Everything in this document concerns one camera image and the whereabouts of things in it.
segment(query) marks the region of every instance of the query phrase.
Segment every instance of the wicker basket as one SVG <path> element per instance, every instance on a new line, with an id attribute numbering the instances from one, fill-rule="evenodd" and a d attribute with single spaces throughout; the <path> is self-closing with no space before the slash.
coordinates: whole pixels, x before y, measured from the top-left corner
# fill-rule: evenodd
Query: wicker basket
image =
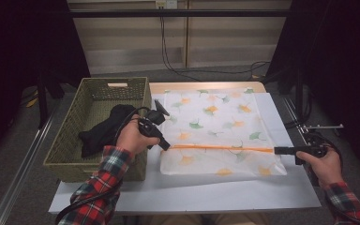
<path id="1" fill-rule="evenodd" d="M 129 104 L 151 108 L 151 91 L 147 78 L 85 78 L 78 88 L 67 116 L 43 163 L 63 182 L 83 182 L 98 169 L 101 153 L 81 158 L 83 142 L 80 131 L 89 130 L 107 119 L 113 106 Z M 124 180 L 145 179 L 145 149 L 131 162 Z"/>

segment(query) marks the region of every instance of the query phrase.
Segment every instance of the wall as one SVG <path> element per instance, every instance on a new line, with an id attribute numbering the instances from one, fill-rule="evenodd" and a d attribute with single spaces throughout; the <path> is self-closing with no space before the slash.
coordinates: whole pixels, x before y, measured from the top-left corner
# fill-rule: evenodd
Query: wall
<path id="1" fill-rule="evenodd" d="M 71 9 L 153 9 L 155 1 L 68 0 Z M 287 9 L 290 0 L 179 1 L 178 8 Z M 173 68 L 270 61 L 284 18 L 164 18 Z M 92 74 L 165 68 L 159 18 L 74 19 Z"/>

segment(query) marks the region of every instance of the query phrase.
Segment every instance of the person's right hand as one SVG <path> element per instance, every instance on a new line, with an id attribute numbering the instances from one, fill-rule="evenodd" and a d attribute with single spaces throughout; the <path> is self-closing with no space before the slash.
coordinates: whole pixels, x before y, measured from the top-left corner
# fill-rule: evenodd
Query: person's right hand
<path id="1" fill-rule="evenodd" d="M 296 155 L 311 164 L 312 170 L 317 174 L 321 188 L 328 188 L 329 185 L 344 182 L 341 175 L 341 163 L 338 153 L 331 147 L 324 157 L 314 157 L 309 153 L 297 152 Z"/>
<path id="2" fill-rule="evenodd" d="M 135 155 L 141 153 L 148 145 L 155 145 L 160 142 L 159 138 L 145 137 L 140 133 L 137 120 L 139 117 L 137 114 L 132 116 L 130 122 L 122 129 L 116 142 L 116 146 L 125 148 Z"/>

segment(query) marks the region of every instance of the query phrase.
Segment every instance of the red plaid shirt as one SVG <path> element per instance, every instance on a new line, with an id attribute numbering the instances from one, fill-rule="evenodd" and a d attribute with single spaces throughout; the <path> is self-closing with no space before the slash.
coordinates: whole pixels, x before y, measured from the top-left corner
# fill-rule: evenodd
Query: red plaid shirt
<path id="1" fill-rule="evenodd" d="M 105 192 L 118 184 L 132 159 L 132 154 L 122 148 L 105 146 L 103 160 L 95 172 L 74 192 L 71 202 L 83 200 Z M 341 212 L 360 220 L 360 202 L 345 183 L 337 183 L 326 190 L 329 201 Z M 59 224 L 107 224 L 113 216 L 119 192 L 110 199 L 96 200 L 66 214 Z M 355 224 L 334 213 L 335 224 Z"/>
<path id="2" fill-rule="evenodd" d="M 360 221 L 360 202 L 347 187 L 346 183 L 332 184 L 325 192 L 330 203 L 332 203 L 338 211 L 350 218 L 355 218 Z M 339 212 L 336 212 L 337 210 L 332 210 L 332 214 L 335 217 L 334 224 L 356 224 L 350 219 L 343 217 Z"/>
<path id="3" fill-rule="evenodd" d="M 94 172 L 90 179 L 74 192 L 71 196 L 71 203 L 87 199 L 115 187 L 127 171 L 132 158 L 133 155 L 128 150 L 105 146 L 98 172 Z M 119 192 L 110 199 L 100 199 L 85 204 L 66 214 L 59 224 L 107 224 L 113 217 L 118 198 Z"/>

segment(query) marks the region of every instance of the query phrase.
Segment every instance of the table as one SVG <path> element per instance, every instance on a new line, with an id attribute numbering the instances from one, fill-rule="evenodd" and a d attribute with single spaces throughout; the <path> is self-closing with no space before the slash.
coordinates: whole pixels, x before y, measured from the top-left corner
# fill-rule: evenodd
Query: table
<path id="1" fill-rule="evenodd" d="M 277 146 L 293 146 L 276 106 L 259 82 L 161 82 L 150 83 L 153 98 L 162 98 L 165 89 L 213 89 L 252 87 L 262 119 Z M 116 205 L 117 215 L 231 213 L 321 206 L 305 170 L 294 164 L 294 157 L 282 156 L 288 175 L 259 178 L 212 179 L 210 175 L 163 175 L 159 171 L 159 152 L 148 153 L 147 175 L 143 182 L 126 182 Z M 69 204 L 70 195 L 81 183 L 61 183 L 50 213 Z"/>

